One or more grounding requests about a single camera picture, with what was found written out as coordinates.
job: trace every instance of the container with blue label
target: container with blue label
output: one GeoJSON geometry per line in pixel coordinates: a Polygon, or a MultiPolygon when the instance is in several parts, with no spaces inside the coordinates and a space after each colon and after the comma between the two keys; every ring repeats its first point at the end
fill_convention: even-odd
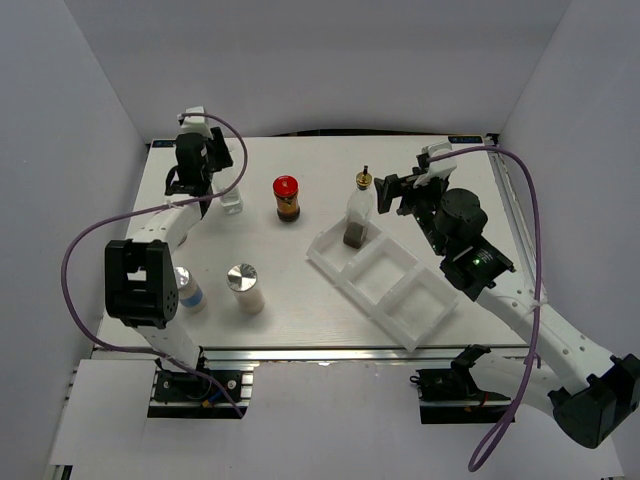
{"type": "Polygon", "coordinates": [[[202,310],[207,304],[207,298],[191,272],[184,267],[175,267],[173,271],[178,285],[180,304],[192,313],[202,310]]]}

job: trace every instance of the gold bottle cap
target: gold bottle cap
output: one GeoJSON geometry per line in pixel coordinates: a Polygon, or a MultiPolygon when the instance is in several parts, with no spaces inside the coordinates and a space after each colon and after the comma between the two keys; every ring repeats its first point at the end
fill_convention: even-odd
{"type": "Polygon", "coordinates": [[[356,175],[356,184],[360,188],[368,188],[371,185],[371,181],[373,178],[369,173],[369,167],[367,165],[364,166],[362,171],[356,175]]]}

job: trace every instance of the white tray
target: white tray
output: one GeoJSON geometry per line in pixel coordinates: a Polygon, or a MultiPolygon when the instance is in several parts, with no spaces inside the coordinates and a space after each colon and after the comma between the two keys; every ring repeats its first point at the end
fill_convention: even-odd
{"type": "Polygon", "coordinates": [[[342,242],[341,219],[320,232],[307,257],[410,352],[458,304],[458,292],[388,233],[369,224],[359,250],[342,242]]]}

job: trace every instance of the red-lidded jar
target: red-lidded jar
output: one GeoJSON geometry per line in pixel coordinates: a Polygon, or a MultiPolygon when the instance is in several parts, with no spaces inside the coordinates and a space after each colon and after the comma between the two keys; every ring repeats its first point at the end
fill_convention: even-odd
{"type": "Polygon", "coordinates": [[[295,222],[300,216],[298,205],[298,181],[283,175],[273,182],[273,194],[278,203],[278,218],[283,222],[295,222]]]}

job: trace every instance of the red lid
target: red lid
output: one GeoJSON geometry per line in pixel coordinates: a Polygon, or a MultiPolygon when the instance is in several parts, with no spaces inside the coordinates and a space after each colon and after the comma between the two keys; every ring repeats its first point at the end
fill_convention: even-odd
{"type": "Polygon", "coordinates": [[[293,197],[298,193],[298,181],[289,175],[278,177],[273,182],[273,193],[279,197],[293,197]]]}

